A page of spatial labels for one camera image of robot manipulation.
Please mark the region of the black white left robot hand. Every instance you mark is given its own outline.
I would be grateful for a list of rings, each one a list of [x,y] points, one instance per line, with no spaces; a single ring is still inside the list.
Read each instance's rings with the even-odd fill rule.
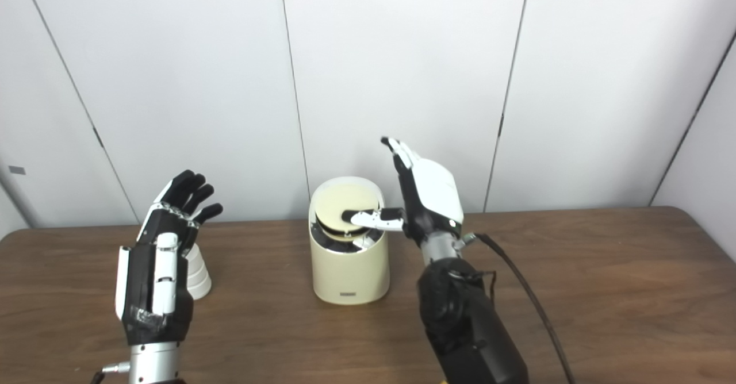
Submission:
[[[121,248],[116,313],[127,345],[186,340],[194,317],[187,256],[200,227],[223,212],[220,203],[202,205],[213,193],[204,175],[184,170],[155,198],[134,245]]]

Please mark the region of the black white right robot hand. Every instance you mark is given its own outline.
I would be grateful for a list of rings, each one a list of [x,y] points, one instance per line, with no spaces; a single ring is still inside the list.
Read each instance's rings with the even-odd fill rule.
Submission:
[[[402,208],[345,209],[341,219],[354,226],[402,232],[418,245],[436,233],[462,237],[463,209],[453,174],[421,157],[400,140],[382,137],[389,148],[403,200]]]

